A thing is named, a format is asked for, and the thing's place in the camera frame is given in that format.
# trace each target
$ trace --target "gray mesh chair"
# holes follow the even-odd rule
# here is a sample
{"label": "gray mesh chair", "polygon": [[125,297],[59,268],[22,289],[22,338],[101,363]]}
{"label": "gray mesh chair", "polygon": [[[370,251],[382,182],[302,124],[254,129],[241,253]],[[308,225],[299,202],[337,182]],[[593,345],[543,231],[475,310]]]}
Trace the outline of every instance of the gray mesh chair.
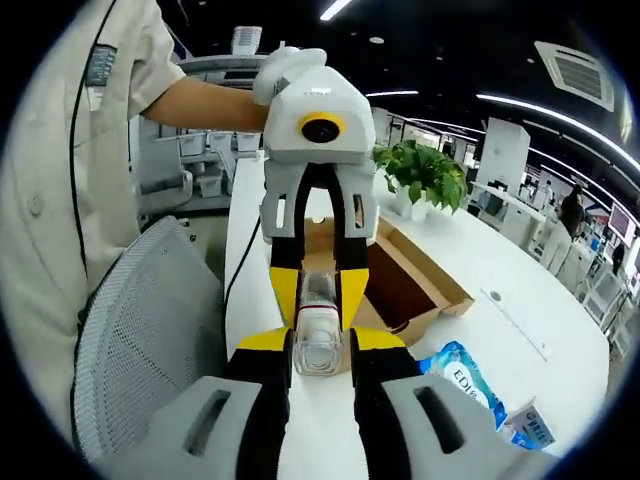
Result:
{"label": "gray mesh chair", "polygon": [[123,253],[78,344],[74,423],[87,461],[136,444],[157,409],[200,377],[222,374],[222,296],[173,217]]}

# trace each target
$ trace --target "cable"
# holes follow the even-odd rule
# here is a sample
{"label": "cable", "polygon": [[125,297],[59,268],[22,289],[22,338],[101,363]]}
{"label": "cable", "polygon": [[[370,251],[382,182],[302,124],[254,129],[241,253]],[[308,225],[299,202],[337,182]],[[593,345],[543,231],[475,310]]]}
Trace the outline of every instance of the cable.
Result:
{"label": "cable", "polygon": [[231,277],[231,281],[229,282],[229,287],[227,288],[227,293],[225,295],[224,302],[222,304],[222,339],[223,339],[222,345],[223,345],[225,360],[227,359],[227,307],[229,305],[229,294],[231,293],[231,287],[233,287],[233,284],[235,283],[236,278],[238,278],[238,274],[240,273],[240,270],[244,265],[244,261],[247,259],[247,256],[249,255],[249,251],[253,246],[253,241],[256,238],[256,233],[258,233],[258,228],[260,228],[260,217],[258,217],[256,226],[253,227],[253,233],[251,234],[251,238],[249,239],[249,244],[247,245],[247,248],[245,248],[244,253],[242,254],[242,258],[240,259],[238,268],[236,268],[236,271]]}
{"label": "cable", "polygon": [[89,64],[91,63],[91,57],[93,56],[93,51],[98,44],[98,40],[100,40],[100,35],[102,34],[102,30],[104,30],[104,26],[107,23],[107,19],[109,15],[111,15],[111,11],[115,6],[118,0],[113,0],[111,5],[109,5],[109,9],[102,19],[102,23],[100,24],[100,28],[98,28],[98,33],[96,34],[96,38],[93,40],[91,44],[91,49],[89,50],[89,55],[87,56],[87,61],[84,64],[84,69],[82,71],[82,78],[80,84],[78,85],[78,93],[76,94],[76,101],[73,105],[73,113],[71,114],[71,127],[69,131],[69,179],[71,181],[71,199],[73,202],[73,216],[75,218],[76,223],[76,231],[78,233],[78,240],[80,241],[80,258],[82,259],[82,264],[84,265],[84,273],[88,276],[87,271],[87,252],[84,245],[84,234],[82,233],[82,222],[80,220],[80,210],[78,209],[78,190],[76,188],[76,166],[75,166],[75,137],[76,137],[76,123],[78,122],[78,110],[80,109],[80,98],[82,98],[82,92],[85,87],[85,82],[87,79],[87,73],[89,71]]}

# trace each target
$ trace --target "ceiling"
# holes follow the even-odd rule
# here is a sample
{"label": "ceiling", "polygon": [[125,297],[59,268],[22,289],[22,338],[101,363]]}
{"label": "ceiling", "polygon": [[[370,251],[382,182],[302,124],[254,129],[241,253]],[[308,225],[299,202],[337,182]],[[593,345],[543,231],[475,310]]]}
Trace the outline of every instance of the ceiling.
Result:
{"label": "ceiling", "polygon": [[[629,207],[640,196],[628,180],[640,185],[638,170],[601,141],[548,115],[476,97],[477,93],[495,94],[564,113],[640,159],[635,128],[626,142],[621,138],[621,99],[626,88],[617,73],[622,70],[612,66],[620,65],[619,57],[606,55],[598,47],[607,44],[603,41],[607,37],[596,19],[606,12],[584,2],[353,0],[329,22],[319,17],[333,0],[158,3],[169,26],[195,56],[230,53],[235,26],[259,25],[263,27],[259,52],[275,50],[281,40],[302,48],[319,47],[327,51],[329,65],[364,93],[419,91],[419,95],[370,98],[373,106],[478,130],[490,116],[518,123],[533,121],[558,133],[523,124],[532,147],[596,180]],[[371,43],[373,36],[383,38],[384,43]],[[536,40],[571,47],[602,61],[614,85],[614,112],[555,88],[534,47]],[[566,136],[606,157],[623,174]],[[529,156],[529,162],[571,175],[536,154]],[[593,193],[611,203],[599,191]]]}

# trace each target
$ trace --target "blue package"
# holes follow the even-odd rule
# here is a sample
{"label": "blue package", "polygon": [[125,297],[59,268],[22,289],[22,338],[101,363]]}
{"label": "blue package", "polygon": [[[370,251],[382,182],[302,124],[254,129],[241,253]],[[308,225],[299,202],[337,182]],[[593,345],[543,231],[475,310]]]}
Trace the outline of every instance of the blue package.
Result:
{"label": "blue package", "polygon": [[516,432],[511,437],[511,443],[514,445],[518,445],[519,447],[526,448],[527,450],[539,450],[540,447],[536,442],[531,440],[528,436],[526,436],[522,432]]}
{"label": "blue package", "polygon": [[420,371],[444,377],[493,413],[498,430],[507,419],[503,403],[484,381],[478,365],[458,342],[447,343],[433,357],[418,362]]}

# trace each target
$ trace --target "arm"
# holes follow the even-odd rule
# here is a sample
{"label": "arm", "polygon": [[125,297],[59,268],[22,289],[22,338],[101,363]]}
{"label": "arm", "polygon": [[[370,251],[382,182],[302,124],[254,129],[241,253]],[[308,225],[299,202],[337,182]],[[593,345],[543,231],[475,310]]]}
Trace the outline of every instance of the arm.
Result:
{"label": "arm", "polygon": [[160,9],[154,0],[145,2],[131,72],[129,116],[142,114],[180,128],[262,131],[267,107],[255,105],[251,91],[188,78],[171,61],[173,39]]}
{"label": "arm", "polygon": [[211,85],[184,77],[174,83],[142,115],[163,125],[261,132],[268,108],[253,102],[252,92]]}

